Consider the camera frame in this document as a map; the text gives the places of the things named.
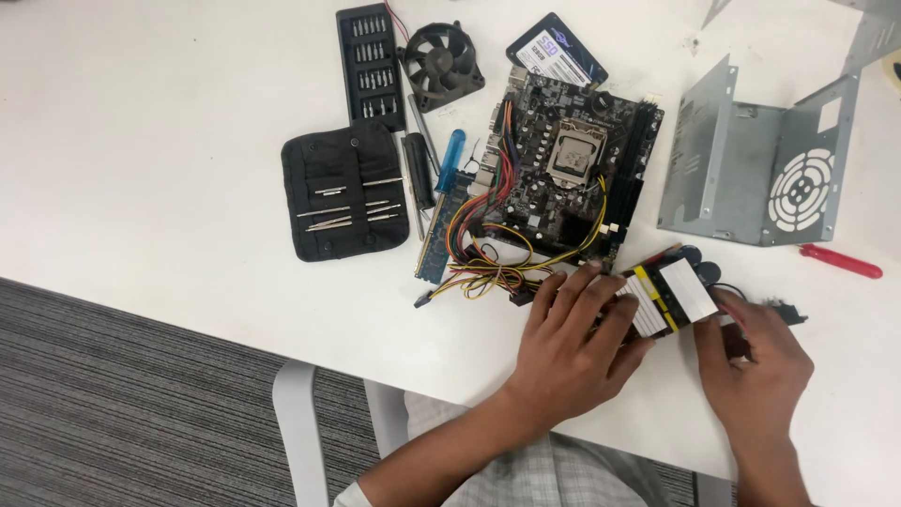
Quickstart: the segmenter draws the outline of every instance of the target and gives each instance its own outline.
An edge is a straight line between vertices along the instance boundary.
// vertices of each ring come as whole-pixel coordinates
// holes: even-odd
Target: person's left hand
[[[594,262],[569,277],[556,272],[535,295],[516,369],[497,394],[521,413],[531,438],[612,399],[654,346],[644,338],[620,347],[638,309],[631,295],[589,334],[601,307],[625,285],[622,277],[606,276],[589,285],[600,272]]]

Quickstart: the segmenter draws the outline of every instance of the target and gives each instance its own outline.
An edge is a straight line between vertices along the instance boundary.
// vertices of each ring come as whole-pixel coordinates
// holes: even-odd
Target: red screwdriver handle
[[[833,252],[832,250],[816,246],[815,244],[802,244],[801,254],[804,257],[813,257],[818,261],[831,264],[835,267],[862,274],[867,278],[872,278],[874,280],[882,278],[882,270],[879,269],[879,266],[865,263],[859,259],[849,257],[842,253]]]

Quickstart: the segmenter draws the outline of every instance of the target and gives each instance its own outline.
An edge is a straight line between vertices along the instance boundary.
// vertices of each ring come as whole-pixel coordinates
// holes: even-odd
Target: zebronics logo
[[[564,35],[560,32],[557,32],[556,28],[551,28],[551,31],[554,32],[554,37],[557,39],[557,42],[559,42],[560,44],[563,44],[564,46],[566,46],[568,48],[572,47],[569,45],[569,42],[566,42],[566,35]]]

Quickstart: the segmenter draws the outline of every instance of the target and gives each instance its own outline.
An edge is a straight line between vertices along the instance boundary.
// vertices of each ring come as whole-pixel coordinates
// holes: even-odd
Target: ssd label
[[[591,84],[585,71],[560,47],[547,30],[542,30],[516,57],[530,72],[584,87]]]

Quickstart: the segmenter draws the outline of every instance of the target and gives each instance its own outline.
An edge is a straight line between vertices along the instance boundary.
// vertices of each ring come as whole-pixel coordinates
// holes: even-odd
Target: white desk
[[[394,3],[413,30],[460,20],[478,48],[486,88],[427,116],[438,151],[454,128],[484,136],[510,69],[504,48],[547,7]],[[389,252],[295,258],[278,154],[296,135],[347,124],[334,11],[358,4],[1,4],[0,276],[447,401],[472,404],[491,392],[511,371],[528,308],[497,291],[478,303],[452,293],[414,310],[429,289],[412,275],[415,232]],[[883,280],[791,247],[656,230],[682,92],[730,51],[741,67],[737,100],[788,106],[838,77],[860,19],[825,0],[736,0],[699,32],[708,6],[555,4],[609,70],[608,89],[664,96],[667,119],[622,266],[687,241],[752,297],[797,304],[810,320],[796,334],[817,370],[793,438],[814,501],[893,503],[901,103],[879,69],[864,72],[831,245],[880,264]],[[522,21],[501,23],[514,18]],[[662,340],[619,398],[560,431],[733,474],[690,336]]]

